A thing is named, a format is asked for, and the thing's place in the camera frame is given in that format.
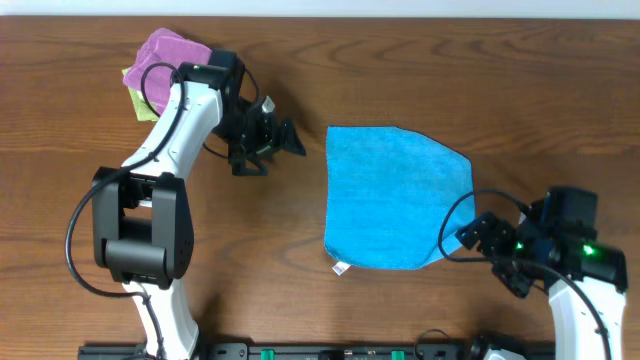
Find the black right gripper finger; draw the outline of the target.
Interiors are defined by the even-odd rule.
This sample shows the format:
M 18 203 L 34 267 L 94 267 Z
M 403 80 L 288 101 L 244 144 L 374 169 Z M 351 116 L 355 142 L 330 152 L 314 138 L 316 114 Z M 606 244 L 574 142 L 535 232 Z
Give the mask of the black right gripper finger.
M 480 242 L 482 232 L 482 223 L 471 222 L 458 229 L 455 237 L 464 248 L 471 250 Z
M 534 279 L 526 265 L 520 262 L 494 263 L 492 274 L 517 298 L 528 296 Z

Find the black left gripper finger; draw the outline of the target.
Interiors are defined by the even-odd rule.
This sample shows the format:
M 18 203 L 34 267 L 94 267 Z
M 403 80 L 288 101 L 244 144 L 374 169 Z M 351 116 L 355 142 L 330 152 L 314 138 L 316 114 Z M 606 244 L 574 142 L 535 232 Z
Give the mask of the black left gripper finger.
M 299 156 L 306 155 L 306 149 L 297 134 L 292 120 L 289 118 L 281 122 L 278 143 L 281 150 Z
M 269 171 L 255 153 L 232 153 L 229 164 L 234 176 L 267 176 Z

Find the blue microfiber cloth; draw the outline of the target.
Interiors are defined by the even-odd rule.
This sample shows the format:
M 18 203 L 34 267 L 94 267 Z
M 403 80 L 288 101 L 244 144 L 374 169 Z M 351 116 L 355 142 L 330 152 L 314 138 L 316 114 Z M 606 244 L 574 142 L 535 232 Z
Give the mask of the blue microfiber cloth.
M 324 247 L 351 267 L 417 270 L 461 246 L 476 216 L 472 164 L 461 153 L 398 127 L 331 126 Z

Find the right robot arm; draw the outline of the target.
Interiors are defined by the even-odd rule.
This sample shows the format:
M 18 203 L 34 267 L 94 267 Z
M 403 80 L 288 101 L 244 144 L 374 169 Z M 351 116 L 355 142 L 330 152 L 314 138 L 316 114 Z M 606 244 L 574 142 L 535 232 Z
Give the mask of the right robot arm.
M 456 238 L 489 262 L 516 297 L 543 282 L 555 332 L 557 359 L 620 359 L 628 280 L 624 253 L 596 242 L 589 216 L 524 215 L 518 226 L 487 212 Z

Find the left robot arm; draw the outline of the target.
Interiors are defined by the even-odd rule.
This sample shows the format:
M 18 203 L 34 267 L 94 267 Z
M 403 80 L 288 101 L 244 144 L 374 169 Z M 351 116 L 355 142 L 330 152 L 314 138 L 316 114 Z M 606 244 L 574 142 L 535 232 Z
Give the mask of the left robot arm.
M 265 176 L 263 159 L 278 151 L 306 153 L 290 119 L 278 120 L 267 96 L 240 94 L 249 72 L 230 51 L 205 64 L 169 68 L 167 106 L 137 149 L 118 168 L 93 179 L 94 259 L 134 299 L 152 359 L 192 359 L 199 328 L 182 281 L 195 245 L 186 181 L 206 139 L 216 135 L 235 176 Z

